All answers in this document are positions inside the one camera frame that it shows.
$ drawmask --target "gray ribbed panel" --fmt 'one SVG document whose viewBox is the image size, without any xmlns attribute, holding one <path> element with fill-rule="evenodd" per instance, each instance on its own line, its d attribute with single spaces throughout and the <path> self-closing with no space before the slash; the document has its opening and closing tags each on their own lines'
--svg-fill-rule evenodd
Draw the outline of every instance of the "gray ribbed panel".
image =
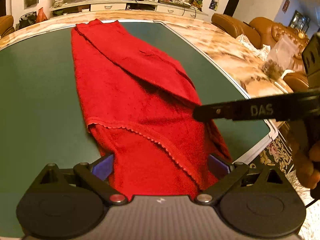
<svg viewBox="0 0 320 240">
<path fill-rule="evenodd" d="M 252 240 L 227 227 L 213 208 L 192 203 L 187 196 L 136 196 L 112 207 L 91 232 L 76 240 Z M 292 235 L 283 240 L 298 240 Z"/>
</svg>

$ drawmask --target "red garment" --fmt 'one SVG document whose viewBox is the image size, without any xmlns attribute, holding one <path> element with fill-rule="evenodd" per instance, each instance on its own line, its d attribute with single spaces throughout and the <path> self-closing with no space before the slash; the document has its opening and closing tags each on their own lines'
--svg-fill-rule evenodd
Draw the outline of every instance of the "red garment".
<svg viewBox="0 0 320 240">
<path fill-rule="evenodd" d="M 192 118 L 200 100 L 177 60 L 97 19 L 72 30 L 72 52 L 86 125 L 101 154 L 115 155 L 112 187 L 129 199 L 195 197 L 217 181 L 209 153 L 230 156 L 215 124 Z"/>
</svg>

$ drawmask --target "orange bag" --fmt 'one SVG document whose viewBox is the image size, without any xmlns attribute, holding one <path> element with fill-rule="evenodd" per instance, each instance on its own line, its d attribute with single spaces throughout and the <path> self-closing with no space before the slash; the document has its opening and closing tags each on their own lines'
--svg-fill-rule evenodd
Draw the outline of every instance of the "orange bag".
<svg viewBox="0 0 320 240">
<path fill-rule="evenodd" d="M 44 11 L 43 11 L 43 7 L 41 7 L 38 11 L 38 16 L 37 16 L 37 20 L 36 23 L 40 23 L 40 22 L 44 22 L 46 21 L 48 18 L 46 17 Z"/>
</svg>

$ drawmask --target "green board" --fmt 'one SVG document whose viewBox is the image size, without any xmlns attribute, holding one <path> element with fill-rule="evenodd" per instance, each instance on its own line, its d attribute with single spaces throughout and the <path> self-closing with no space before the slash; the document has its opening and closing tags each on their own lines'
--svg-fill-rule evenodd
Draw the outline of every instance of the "green board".
<svg viewBox="0 0 320 240">
<path fill-rule="evenodd" d="M 243 98 L 209 61 L 163 25 L 123 26 L 179 60 L 202 103 Z M 15 217 L 16 205 L 47 163 L 70 168 L 100 157 L 81 114 L 70 31 L 35 36 L 0 51 L 0 236 L 23 235 Z M 262 121 L 216 123 L 234 159 L 270 131 Z"/>
</svg>

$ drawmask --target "finger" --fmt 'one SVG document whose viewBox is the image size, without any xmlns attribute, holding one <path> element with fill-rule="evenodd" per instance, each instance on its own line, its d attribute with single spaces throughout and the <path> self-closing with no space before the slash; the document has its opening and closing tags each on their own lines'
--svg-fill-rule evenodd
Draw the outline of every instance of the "finger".
<svg viewBox="0 0 320 240">
<path fill-rule="evenodd" d="M 297 152 L 292 158 L 299 174 L 304 174 L 307 177 L 312 175 L 314 170 L 313 163 L 307 156 L 301 152 Z"/>
<path fill-rule="evenodd" d="M 317 141 L 309 151 L 309 158 L 313 162 L 320 162 L 320 141 Z"/>
<path fill-rule="evenodd" d="M 297 178 L 303 187 L 314 189 L 320 180 L 320 172 L 314 170 L 311 176 L 306 176 L 301 171 L 296 171 Z"/>
</svg>

